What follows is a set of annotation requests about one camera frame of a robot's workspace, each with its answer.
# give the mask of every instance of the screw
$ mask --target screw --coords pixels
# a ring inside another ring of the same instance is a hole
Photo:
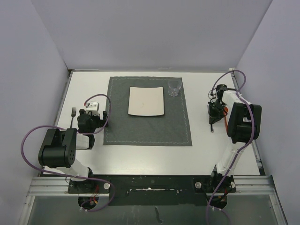
[[[105,183],[105,184],[103,185],[103,187],[104,187],[105,190],[109,189],[110,186],[111,186],[111,185],[110,185],[109,183]]]
[[[201,183],[200,183],[200,182],[196,182],[196,183],[195,183],[195,187],[196,187],[197,189],[200,189],[200,188],[201,188]]]

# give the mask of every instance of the white stitching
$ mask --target white stitching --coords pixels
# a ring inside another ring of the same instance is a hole
[[[114,80],[158,80],[158,81],[168,81],[169,79],[151,79],[151,78],[114,78],[112,79],[112,84],[109,92],[109,98],[111,98],[112,94],[112,89],[113,89],[113,81]],[[166,144],[184,144],[184,143],[189,143],[188,139],[188,126],[187,126],[187,120],[186,120],[186,114],[184,112],[184,105],[183,105],[183,97],[182,97],[182,91],[180,92],[181,95],[181,104],[182,104],[182,110],[183,110],[183,117],[184,117],[184,122],[186,125],[186,135],[187,135],[187,142],[137,142],[137,141],[109,141],[108,140],[108,131],[106,131],[106,142],[126,142],[126,143],[166,143]]]

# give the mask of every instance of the cable clip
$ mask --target cable clip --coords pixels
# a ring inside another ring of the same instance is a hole
[[[225,169],[231,171],[231,168],[228,168],[228,167],[226,167],[226,166],[223,166],[223,167],[224,167]]]
[[[242,98],[242,94],[241,94],[241,93],[237,93],[237,92],[236,92],[236,96],[238,97],[238,99],[241,99],[241,98]]]
[[[237,154],[237,155],[242,154],[242,152],[235,152],[233,149],[231,149],[230,151]]]
[[[79,174],[75,175],[74,177],[70,177],[70,179],[71,179],[71,178],[76,178],[77,176],[79,176]]]

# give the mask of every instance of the clear drinking glass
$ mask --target clear drinking glass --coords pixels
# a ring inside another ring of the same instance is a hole
[[[171,79],[168,81],[168,86],[169,86],[169,95],[171,96],[177,96],[180,88],[182,87],[182,82],[180,79]]]

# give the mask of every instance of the black bracket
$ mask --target black bracket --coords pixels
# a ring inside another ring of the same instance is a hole
[[[101,128],[107,121],[107,112],[103,111],[103,120],[99,116],[93,116],[87,114],[84,109],[79,110],[79,116],[77,117],[78,132],[79,133],[94,133],[96,128]],[[86,135],[89,137],[89,149],[92,149],[95,143],[94,135]]]
[[[207,205],[206,193],[212,193],[217,182],[222,179],[219,175],[213,176],[139,176],[139,175],[93,175],[94,178],[107,180],[116,187],[114,200],[110,206],[120,205],[178,205],[193,204],[196,206]],[[225,182],[217,192],[229,190],[233,177],[226,177]],[[104,188],[104,183],[94,181],[93,186],[87,183],[70,181],[68,193],[92,194],[96,185],[98,193],[113,195],[113,189]]]
[[[70,167],[76,154],[75,128],[65,131],[48,129],[38,153],[38,162],[50,168]]]
[[[224,91],[227,90],[236,90],[233,88],[228,88],[225,84],[219,84],[216,86],[216,94],[210,93],[210,96],[212,98],[208,102],[209,108],[208,108],[208,114],[210,117],[209,124],[214,124],[218,121],[220,121],[222,118],[225,117],[224,114],[224,107],[225,104],[222,102],[222,97]]]

